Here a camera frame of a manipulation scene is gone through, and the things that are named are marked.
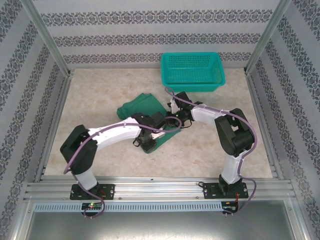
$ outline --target plastic basket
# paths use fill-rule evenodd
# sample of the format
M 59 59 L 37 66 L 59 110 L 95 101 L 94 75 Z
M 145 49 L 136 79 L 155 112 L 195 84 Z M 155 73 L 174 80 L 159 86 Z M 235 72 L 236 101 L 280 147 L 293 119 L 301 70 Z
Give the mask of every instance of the plastic basket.
M 168 52 L 161 57 L 162 83 L 175 92 L 213 92 L 226 83 L 216 52 Z

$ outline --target marble floor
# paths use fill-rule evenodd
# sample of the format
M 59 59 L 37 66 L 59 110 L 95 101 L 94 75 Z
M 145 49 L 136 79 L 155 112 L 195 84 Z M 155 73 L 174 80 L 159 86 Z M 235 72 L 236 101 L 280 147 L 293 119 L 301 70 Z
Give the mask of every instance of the marble floor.
M 258 135 L 258 144 L 242 165 L 243 176 L 272 178 L 243 68 L 226 68 L 226 84 L 215 92 L 188 93 L 218 109 L 240 108 Z M 75 126 L 98 128 L 120 121 L 116 112 L 140 93 L 152 93 L 164 107 L 170 101 L 158 68 L 77 69 L 73 75 L 55 135 L 46 175 L 62 175 L 66 161 L 59 149 Z M 218 177 L 225 152 L 215 126 L 194 122 L 156 151 L 146 154 L 128 139 L 99 151 L 92 171 L 96 176 L 119 177 Z

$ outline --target wall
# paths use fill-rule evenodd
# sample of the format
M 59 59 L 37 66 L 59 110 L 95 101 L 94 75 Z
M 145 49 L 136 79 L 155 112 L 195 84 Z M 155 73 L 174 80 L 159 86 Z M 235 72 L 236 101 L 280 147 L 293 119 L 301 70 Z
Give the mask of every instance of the wall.
M 35 0 L 70 69 L 160 67 L 164 52 L 218 52 L 244 67 L 279 0 Z
M 32 182 L 64 76 L 18 0 L 0 2 L 0 240 Z
M 320 239 L 320 1 L 293 0 L 250 73 L 283 175 Z

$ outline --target robotic arm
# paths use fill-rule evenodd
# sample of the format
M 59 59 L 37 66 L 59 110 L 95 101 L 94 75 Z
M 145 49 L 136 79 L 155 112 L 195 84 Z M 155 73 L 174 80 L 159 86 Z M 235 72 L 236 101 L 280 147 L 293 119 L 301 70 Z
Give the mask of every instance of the robotic arm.
M 156 147 L 156 139 L 165 134 L 165 127 L 177 127 L 180 121 L 182 125 L 185 121 L 196 121 L 216 125 L 221 146 L 226 152 L 225 165 L 219 176 L 219 188 L 224 195 L 234 191 L 242 182 L 238 174 L 241 158 L 254 143 L 252 131 L 237 118 L 204 108 L 206 105 L 202 102 L 195 102 L 194 104 L 197 106 L 186 103 L 192 102 L 185 92 L 180 92 L 175 96 L 185 102 L 172 99 L 168 103 L 171 109 L 167 113 L 168 117 L 164 117 L 160 112 L 153 116 L 135 113 L 124 121 L 105 127 L 88 129 L 83 125 L 75 127 L 61 146 L 60 151 L 79 183 L 87 191 L 96 194 L 99 183 L 91 171 L 91 166 L 97 151 L 125 139 L 134 139 L 133 144 L 136 147 L 140 146 L 148 153 Z M 230 113 L 246 120 L 243 112 L 238 108 L 230 111 Z M 80 145 L 87 139 L 90 140 L 75 154 Z

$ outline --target green cloth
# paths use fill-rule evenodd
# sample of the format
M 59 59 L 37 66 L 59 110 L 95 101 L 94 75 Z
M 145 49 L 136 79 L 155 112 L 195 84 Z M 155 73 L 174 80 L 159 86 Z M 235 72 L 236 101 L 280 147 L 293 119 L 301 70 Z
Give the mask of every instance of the green cloth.
M 145 115 L 152 116 L 157 112 L 162 113 L 162 115 L 164 116 L 166 116 L 167 114 L 166 109 L 151 93 L 149 94 L 141 93 L 134 100 L 123 104 L 122 107 L 119 107 L 116 111 L 116 114 L 120 119 L 124 120 L 135 113 L 142 113 Z M 174 127 L 166 127 L 165 129 L 171 130 L 171 129 L 174 129 Z M 161 138 L 157 138 L 156 147 L 154 150 L 159 148 L 162 144 L 164 144 L 166 141 L 168 141 L 170 138 L 172 138 L 175 134 L 177 134 L 180 131 L 181 130 L 179 129 L 172 133 L 166 133 Z

